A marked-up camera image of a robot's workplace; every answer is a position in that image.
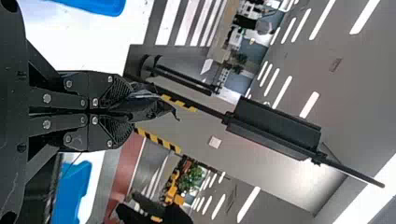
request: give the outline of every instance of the blue panel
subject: blue panel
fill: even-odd
[[[52,0],[91,13],[117,17],[125,7],[126,0]]]
[[[78,209],[82,197],[87,194],[92,164],[84,161],[79,165],[64,163],[56,194],[53,224],[79,224]]]

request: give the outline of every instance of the metal plate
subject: metal plate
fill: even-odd
[[[0,1],[0,220],[21,210],[28,143],[28,56],[18,4]]]

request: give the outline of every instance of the bolt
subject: bolt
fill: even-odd
[[[93,98],[92,105],[93,106],[98,106],[98,104],[99,104],[98,98]]]
[[[47,129],[47,130],[50,128],[50,120],[48,120],[48,119],[44,120],[43,128]]]
[[[49,104],[51,100],[52,100],[52,97],[49,94],[46,93],[43,95],[44,103]]]
[[[93,118],[92,118],[92,124],[93,124],[93,125],[98,124],[98,117],[93,117]]]
[[[64,138],[64,141],[66,143],[71,143],[72,142],[72,136],[70,136],[69,134]]]
[[[107,146],[108,146],[108,147],[113,147],[113,141],[108,140],[108,141],[107,141]]]
[[[73,86],[73,82],[71,80],[67,80],[66,81],[66,87],[67,88],[72,88],[72,86]]]
[[[18,152],[20,152],[20,153],[26,151],[26,149],[27,149],[26,144],[20,144],[20,145],[17,146],[17,150],[18,150]]]

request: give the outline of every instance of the black metal bar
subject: black metal bar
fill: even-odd
[[[26,164],[25,183],[27,184],[35,174],[58,152],[58,147],[45,145]]]
[[[34,117],[29,120],[30,136],[81,128],[88,122],[85,114]]]
[[[158,91],[158,93],[159,93],[160,95],[161,95],[161,94],[166,94],[166,95],[169,95],[169,96],[171,96],[171,97],[172,97],[172,96],[175,96],[176,98],[180,99],[180,101],[183,101],[184,103],[186,103],[186,104],[188,104],[188,105],[194,106],[195,108],[197,108],[198,110],[201,110],[201,111],[205,112],[206,114],[209,114],[209,115],[211,115],[211,116],[213,116],[213,117],[216,117],[216,118],[218,118],[218,119],[221,119],[221,120],[226,119],[226,115],[220,113],[220,112],[217,111],[217,110],[214,110],[214,109],[212,109],[212,108],[209,108],[209,107],[207,107],[207,106],[205,106],[205,105],[198,104],[198,103],[196,103],[196,102],[194,102],[194,101],[192,101],[192,100],[190,100],[190,99],[187,99],[187,98],[184,97],[184,96],[181,96],[181,95],[179,95],[179,94],[177,94],[177,93],[174,93],[174,92],[169,91],[169,90],[167,90],[167,89],[164,89],[164,88],[162,88],[162,87],[156,86],[156,89],[157,89],[157,91]]]
[[[51,85],[62,85],[60,82],[60,75],[58,72],[47,62],[47,60],[38,52],[38,50],[29,42],[27,42],[27,52],[29,55],[29,64],[45,78]]]
[[[36,87],[30,89],[29,106],[83,110],[88,107],[88,98]]]
[[[197,79],[195,79],[195,78],[186,76],[186,75],[184,75],[184,74],[182,74],[182,73],[180,73],[180,72],[178,72],[178,71],[175,71],[175,70],[173,70],[173,69],[171,69],[171,68],[165,67],[165,66],[160,65],[160,64],[158,64],[158,65],[156,66],[156,68],[159,68],[159,69],[161,69],[161,70],[163,70],[163,71],[165,71],[165,72],[168,72],[168,73],[170,73],[170,74],[173,75],[173,76],[181,77],[181,78],[186,79],[186,80],[188,80],[188,81],[190,81],[190,82],[193,82],[193,83],[195,83],[195,84],[197,84],[197,85],[203,86],[203,87],[205,87],[205,88],[207,88],[207,89],[209,89],[209,90],[211,90],[211,91],[214,90],[214,87],[213,87],[213,86],[208,85],[208,84],[206,84],[206,83],[204,83],[204,82],[202,82],[202,81],[200,81],[200,80],[197,80]]]
[[[158,76],[165,77],[165,78],[167,78],[169,80],[172,80],[172,81],[174,81],[174,82],[176,82],[176,83],[178,83],[180,85],[183,85],[185,87],[188,87],[190,89],[198,91],[198,92],[200,92],[202,94],[205,94],[207,96],[211,96],[212,95],[212,91],[207,90],[207,89],[202,89],[202,88],[200,88],[200,87],[198,87],[198,86],[196,86],[194,84],[191,84],[190,82],[187,82],[185,80],[179,79],[177,77],[172,77],[171,75],[169,75],[169,73],[167,73],[165,71],[162,71],[162,70],[159,70],[159,69],[155,69],[155,68],[150,68],[150,67],[146,67],[144,69],[147,69],[148,71],[150,71],[150,72],[152,72],[152,73],[154,73],[154,74],[156,74]]]
[[[376,186],[380,187],[381,189],[383,189],[385,187],[385,184],[371,178],[368,175],[364,175],[352,168],[346,167],[343,164],[337,163],[335,161],[330,161],[325,158],[317,159],[317,161],[319,161],[320,163],[326,164],[326,165],[328,165],[328,166],[330,166],[330,167],[332,167],[346,175],[349,175],[355,179],[359,179],[360,181],[362,181],[364,183],[376,185]]]

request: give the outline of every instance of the wall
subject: wall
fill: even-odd
[[[233,105],[217,97],[204,96],[161,77],[156,77],[155,83],[218,111],[233,111]],[[292,160],[227,133],[219,119],[200,111],[191,113],[178,108],[177,115],[181,122],[168,115],[139,123],[139,126],[178,144],[184,154],[309,212],[316,213],[343,180],[343,176],[332,169]],[[219,149],[207,144],[212,135],[222,140]]]

